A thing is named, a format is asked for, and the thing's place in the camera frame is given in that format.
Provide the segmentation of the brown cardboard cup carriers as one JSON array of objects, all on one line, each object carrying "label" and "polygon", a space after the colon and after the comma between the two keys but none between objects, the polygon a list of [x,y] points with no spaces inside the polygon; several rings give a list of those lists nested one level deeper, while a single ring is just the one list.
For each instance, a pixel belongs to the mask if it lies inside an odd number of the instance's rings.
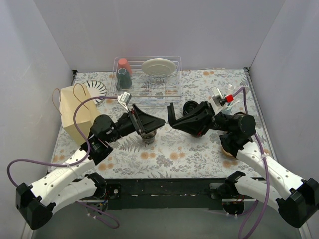
[{"label": "brown cardboard cup carriers", "polygon": [[225,156],[227,156],[227,157],[229,157],[229,158],[232,158],[232,159],[235,158],[231,153],[227,152],[223,147],[221,147],[221,149],[222,149],[222,152],[223,152],[223,154],[224,154]]}]

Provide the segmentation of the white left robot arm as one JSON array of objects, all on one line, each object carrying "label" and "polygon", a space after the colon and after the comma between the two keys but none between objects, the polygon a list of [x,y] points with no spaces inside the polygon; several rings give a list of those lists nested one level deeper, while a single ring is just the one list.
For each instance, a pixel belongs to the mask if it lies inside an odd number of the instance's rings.
[{"label": "white left robot arm", "polygon": [[110,146],[133,132],[149,134],[164,126],[165,120],[149,115],[133,105],[117,122],[108,115],[99,115],[90,128],[87,143],[61,166],[30,185],[21,183],[15,190],[15,206],[32,230],[44,226],[52,216],[77,200],[101,199],[107,193],[107,182],[98,173],[86,172],[106,159]]}]

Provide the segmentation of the black coffee cup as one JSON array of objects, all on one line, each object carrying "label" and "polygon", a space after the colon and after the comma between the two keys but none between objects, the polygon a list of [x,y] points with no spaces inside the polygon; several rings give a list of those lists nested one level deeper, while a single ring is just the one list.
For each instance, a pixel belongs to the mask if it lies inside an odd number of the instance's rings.
[{"label": "black coffee cup", "polygon": [[145,144],[152,144],[155,141],[157,130],[153,130],[149,133],[142,133],[141,138]]}]

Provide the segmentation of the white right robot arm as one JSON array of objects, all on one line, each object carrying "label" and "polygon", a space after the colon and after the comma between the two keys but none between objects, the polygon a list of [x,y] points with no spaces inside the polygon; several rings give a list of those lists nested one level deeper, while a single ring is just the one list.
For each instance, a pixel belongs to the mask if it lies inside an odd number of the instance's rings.
[{"label": "white right robot arm", "polygon": [[215,113],[209,102],[201,102],[188,114],[176,119],[174,106],[167,108],[168,123],[177,130],[192,136],[203,136],[208,130],[219,130],[222,148],[236,159],[259,173],[266,183],[248,179],[242,172],[235,172],[225,180],[226,194],[237,198],[247,195],[277,210],[292,227],[300,228],[319,210],[319,183],[292,173],[267,156],[252,139],[256,133],[253,116],[238,112],[234,115]]}]

